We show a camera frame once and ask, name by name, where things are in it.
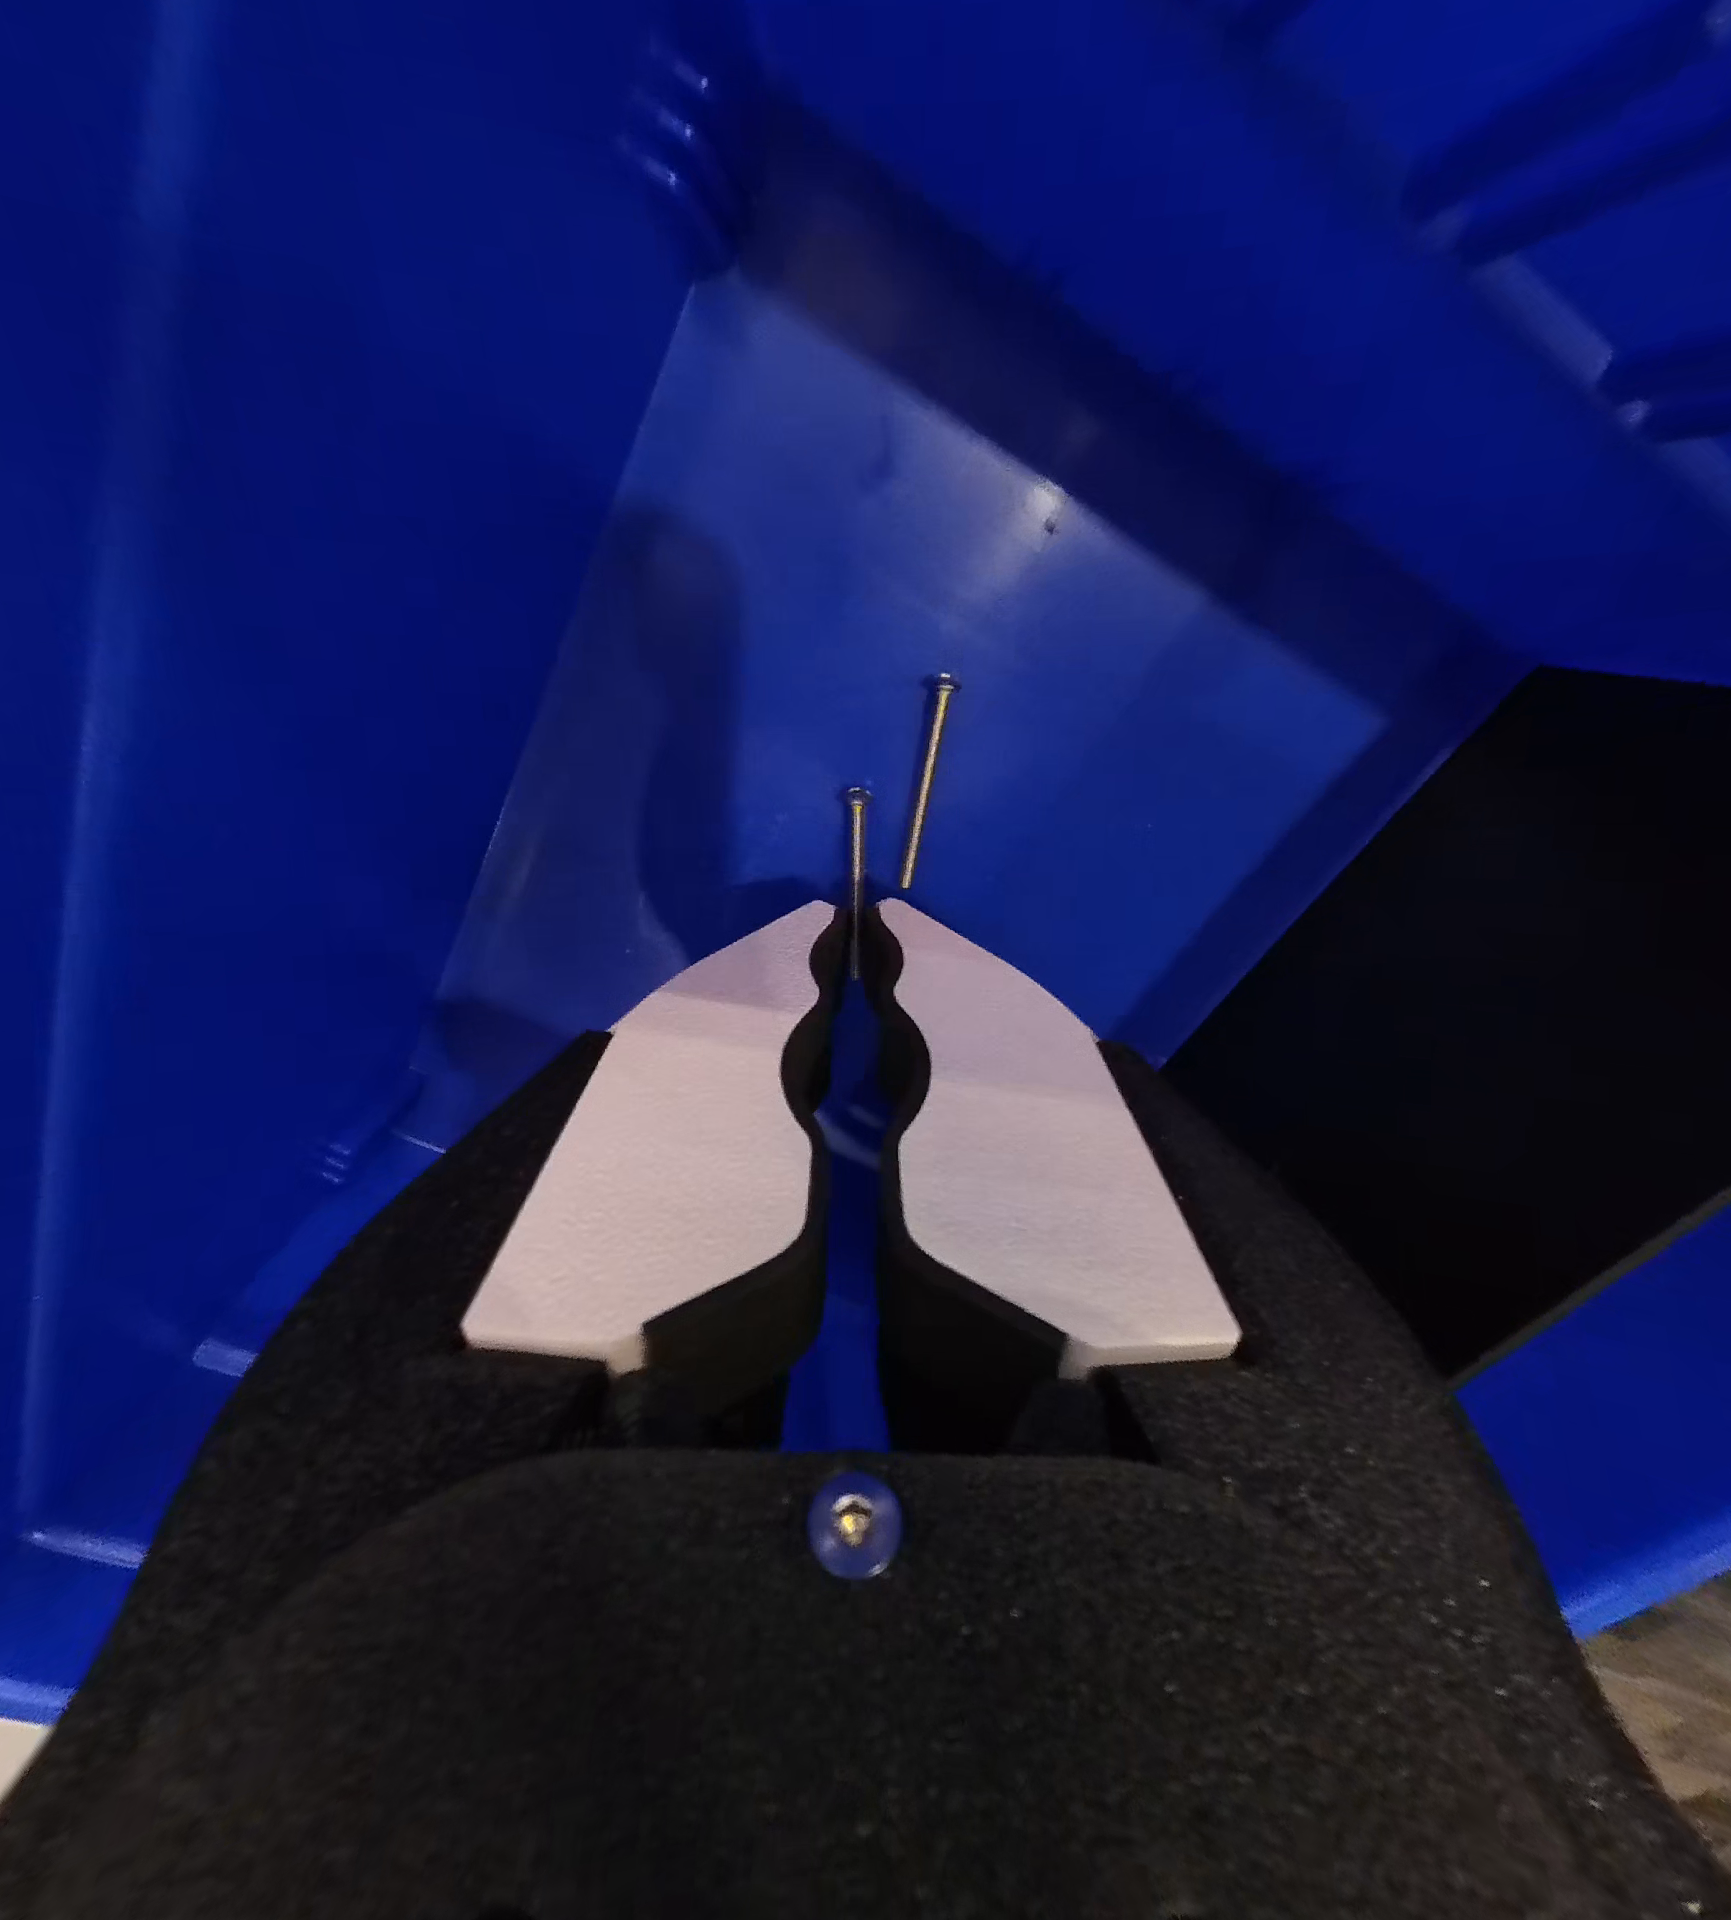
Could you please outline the blue plastic bin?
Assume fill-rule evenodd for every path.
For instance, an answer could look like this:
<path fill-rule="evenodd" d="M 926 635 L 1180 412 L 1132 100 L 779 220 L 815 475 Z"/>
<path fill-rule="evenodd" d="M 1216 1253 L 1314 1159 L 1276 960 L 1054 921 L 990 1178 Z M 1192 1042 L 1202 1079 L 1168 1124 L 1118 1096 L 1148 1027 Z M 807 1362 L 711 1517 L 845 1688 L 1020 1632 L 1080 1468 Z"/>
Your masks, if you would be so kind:
<path fill-rule="evenodd" d="M 1731 688 L 1731 3 L 0 3 L 0 1718 L 930 674 L 1164 1067 L 1538 667 Z M 1731 1199 L 1452 1386 L 1580 1636 L 1731 1569 Z"/>

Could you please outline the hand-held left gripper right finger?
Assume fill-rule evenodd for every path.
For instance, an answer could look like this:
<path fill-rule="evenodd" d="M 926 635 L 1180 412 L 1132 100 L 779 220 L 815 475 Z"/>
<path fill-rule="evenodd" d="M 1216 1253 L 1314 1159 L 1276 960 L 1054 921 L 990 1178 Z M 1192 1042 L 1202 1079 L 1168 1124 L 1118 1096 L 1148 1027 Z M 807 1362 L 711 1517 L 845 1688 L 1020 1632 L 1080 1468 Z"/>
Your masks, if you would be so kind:
<path fill-rule="evenodd" d="M 915 1251 L 1022 1316 L 1056 1378 L 1232 1357 L 1236 1318 L 1084 1021 L 907 899 L 879 921 L 924 1063 L 895 1152 Z"/>

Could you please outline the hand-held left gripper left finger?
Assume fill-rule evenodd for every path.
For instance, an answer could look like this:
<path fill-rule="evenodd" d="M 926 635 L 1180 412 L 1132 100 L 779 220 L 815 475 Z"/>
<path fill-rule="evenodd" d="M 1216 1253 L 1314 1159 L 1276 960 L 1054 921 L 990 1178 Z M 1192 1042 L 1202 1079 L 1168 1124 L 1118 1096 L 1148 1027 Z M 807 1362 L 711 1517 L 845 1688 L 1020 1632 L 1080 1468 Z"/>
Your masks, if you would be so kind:
<path fill-rule="evenodd" d="M 819 1326 L 823 1147 L 803 1079 L 843 984 L 825 899 L 613 1021 L 461 1318 L 481 1352 L 609 1373 L 783 1373 Z"/>

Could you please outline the black bin divider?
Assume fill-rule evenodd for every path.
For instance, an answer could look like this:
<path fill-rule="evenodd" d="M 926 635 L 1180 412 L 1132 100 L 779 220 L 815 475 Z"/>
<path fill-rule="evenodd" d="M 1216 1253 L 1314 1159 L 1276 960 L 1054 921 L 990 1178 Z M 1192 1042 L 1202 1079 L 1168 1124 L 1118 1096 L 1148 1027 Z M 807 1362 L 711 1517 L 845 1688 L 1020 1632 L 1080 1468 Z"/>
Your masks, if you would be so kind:
<path fill-rule="evenodd" d="M 1731 685 L 1538 667 L 1164 1063 L 1464 1380 L 1731 1199 Z"/>

